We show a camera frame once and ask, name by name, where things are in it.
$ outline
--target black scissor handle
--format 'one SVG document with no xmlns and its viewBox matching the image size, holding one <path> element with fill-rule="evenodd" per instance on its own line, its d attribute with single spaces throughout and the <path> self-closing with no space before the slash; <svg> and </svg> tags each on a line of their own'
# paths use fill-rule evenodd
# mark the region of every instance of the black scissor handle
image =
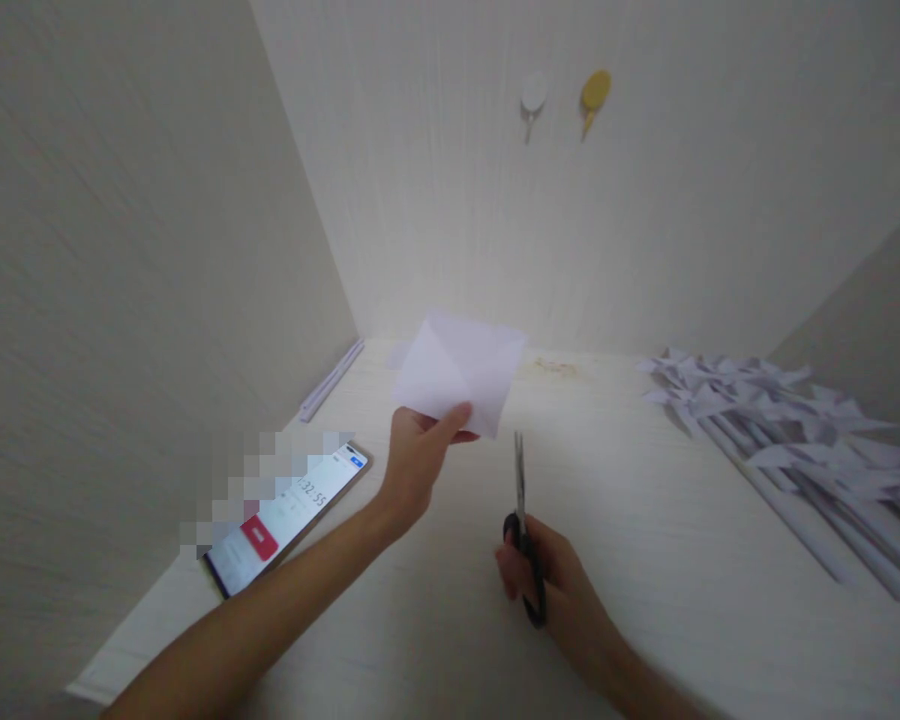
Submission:
<svg viewBox="0 0 900 720">
<path fill-rule="evenodd" d="M 535 610 L 530 601 L 523 599 L 523 606 L 527 610 L 527 617 L 530 618 L 530 624 L 535 628 L 542 628 L 547 624 L 547 591 L 543 584 L 543 572 L 540 568 L 540 560 L 537 558 L 536 548 L 533 547 L 533 540 L 529 535 L 520 533 L 520 518 L 516 513 L 507 515 L 507 519 L 503 521 L 503 541 L 507 541 L 507 533 L 513 538 L 513 543 L 517 550 L 527 558 L 530 562 L 530 569 L 533 572 L 533 584 L 537 591 L 537 602 L 540 609 Z"/>
</svg>

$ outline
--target white table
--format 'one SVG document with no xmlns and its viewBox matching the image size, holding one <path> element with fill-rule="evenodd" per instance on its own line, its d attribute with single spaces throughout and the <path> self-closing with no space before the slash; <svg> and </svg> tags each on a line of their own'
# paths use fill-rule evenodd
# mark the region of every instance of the white table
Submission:
<svg viewBox="0 0 900 720">
<path fill-rule="evenodd" d="M 314 422 L 278 437 L 289 453 L 307 433 L 314 442 L 321 430 L 355 431 L 376 458 L 304 547 L 379 487 L 390 349 L 368 342 Z M 499 439 L 450 451 L 427 515 L 277 663 L 248 714 L 607 712 L 497 577 L 516 428 L 528 511 L 574 542 L 613 619 L 659 668 L 735 717 L 900 718 L 900 604 L 864 571 L 853 591 L 835 584 L 714 446 L 641 399 L 652 382 L 635 362 L 528 351 Z M 287 463 L 261 458 L 260 474 L 288 475 Z M 196 561 L 181 557 L 68 690 L 111 701 L 217 602 Z"/>
</svg>

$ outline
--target phone screen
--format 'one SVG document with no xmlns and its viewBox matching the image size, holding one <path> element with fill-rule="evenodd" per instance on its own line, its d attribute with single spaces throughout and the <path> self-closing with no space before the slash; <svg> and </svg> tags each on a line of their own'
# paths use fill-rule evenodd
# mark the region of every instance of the phone screen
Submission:
<svg viewBox="0 0 900 720">
<path fill-rule="evenodd" d="M 278 558 L 367 465 L 368 458 L 344 445 L 260 512 L 216 543 L 203 561 L 224 598 L 243 590 Z"/>
</svg>

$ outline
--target textured wall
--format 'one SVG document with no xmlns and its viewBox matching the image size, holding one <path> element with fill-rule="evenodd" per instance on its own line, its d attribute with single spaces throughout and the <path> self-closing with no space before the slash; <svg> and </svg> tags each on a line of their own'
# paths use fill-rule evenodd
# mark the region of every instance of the textured wall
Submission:
<svg viewBox="0 0 900 720">
<path fill-rule="evenodd" d="M 900 227 L 781 343 L 772 358 L 809 363 L 872 417 L 900 423 Z M 900 429 L 889 436 L 900 440 Z"/>
<path fill-rule="evenodd" d="M 0 2 L 1 716 L 176 556 L 187 454 L 354 337 L 246 3 Z"/>
<path fill-rule="evenodd" d="M 365 335 L 767 353 L 900 223 L 900 2 L 251 5 Z"/>
</svg>

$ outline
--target scissor blade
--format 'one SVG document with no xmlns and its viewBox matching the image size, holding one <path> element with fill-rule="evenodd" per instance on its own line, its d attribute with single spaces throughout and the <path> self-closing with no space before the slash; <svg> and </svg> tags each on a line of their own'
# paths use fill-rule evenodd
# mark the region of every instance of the scissor blade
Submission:
<svg viewBox="0 0 900 720">
<path fill-rule="evenodd" d="M 520 534 L 527 533 L 527 516 L 524 510 L 524 474 L 523 474 L 523 433 L 513 434 L 517 465 L 517 519 L 520 521 Z"/>
</svg>

